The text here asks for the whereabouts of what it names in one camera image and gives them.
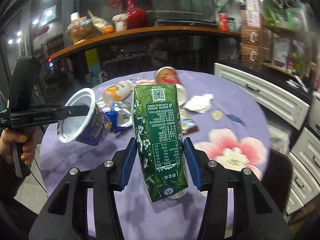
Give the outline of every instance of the tin can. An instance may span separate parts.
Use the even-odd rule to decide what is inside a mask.
[[[177,72],[173,67],[163,67],[156,71],[155,81],[157,84],[175,84],[178,93],[179,106],[187,101],[187,92],[178,78]]]
[[[228,14],[219,13],[219,27],[222,31],[228,30]]]
[[[84,88],[76,92],[66,106],[87,105],[87,116],[73,116],[58,123],[58,137],[63,143],[78,141],[88,145],[98,145],[107,135],[111,122],[95,103],[94,91]]]
[[[231,32],[236,31],[235,19],[232,17],[228,17],[228,28],[229,28],[229,31],[231,31]]]

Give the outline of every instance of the red vase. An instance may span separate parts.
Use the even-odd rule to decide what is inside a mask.
[[[125,14],[128,16],[127,29],[136,29],[147,26],[147,13],[145,10],[137,8],[135,0],[126,0],[127,10]]]

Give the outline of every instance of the green package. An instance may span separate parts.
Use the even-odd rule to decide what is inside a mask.
[[[131,112],[141,172],[151,201],[183,195],[188,179],[176,86],[135,86]]]

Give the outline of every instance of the pink flower print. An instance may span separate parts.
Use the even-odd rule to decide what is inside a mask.
[[[154,85],[156,82],[155,80],[147,80],[147,79],[141,79],[141,80],[137,80],[135,84],[133,84],[134,86],[137,85]]]
[[[210,142],[195,143],[195,148],[206,152],[210,160],[217,161],[226,169],[241,171],[247,167],[262,179],[262,172],[257,165],[265,163],[268,156],[262,141],[249,136],[238,141],[228,128],[212,129],[208,137]]]

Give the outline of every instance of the wooden shelf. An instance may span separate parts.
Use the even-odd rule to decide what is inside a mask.
[[[285,71],[285,70],[282,70],[281,68],[279,68],[279,67],[277,67],[277,66],[274,66],[274,65],[272,65],[272,64],[262,63],[262,65],[263,65],[263,66],[266,66],[266,67],[269,67],[269,68],[276,69],[276,70],[278,70],[278,71],[280,71],[280,72],[282,72],[282,73],[285,73],[285,74],[287,74],[287,75],[289,75],[289,76],[291,76],[291,77],[294,77],[293,74],[291,74],[291,73],[289,73],[289,72],[287,72],[287,71]]]
[[[304,41],[306,38],[306,32],[303,31],[295,31],[279,26],[273,26],[273,25],[263,25],[263,27],[271,30],[273,33],[278,34],[279,36],[283,36],[286,38],[296,39],[299,41]]]
[[[59,59],[61,57],[66,57],[72,53],[79,52],[81,50],[88,50],[94,46],[97,46],[106,41],[114,41],[117,39],[134,38],[141,36],[152,36],[157,34],[186,34],[189,35],[219,35],[228,38],[240,38],[239,33],[226,32],[214,28],[205,27],[195,27],[195,26],[156,26],[156,27],[146,27],[132,30],[125,30],[121,32],[110,33],[106,35],[101,35],[91,39],[84,40],[81,43],[72,45],[65,49],[62,49],[54,54],[52,54],[50,59]]]

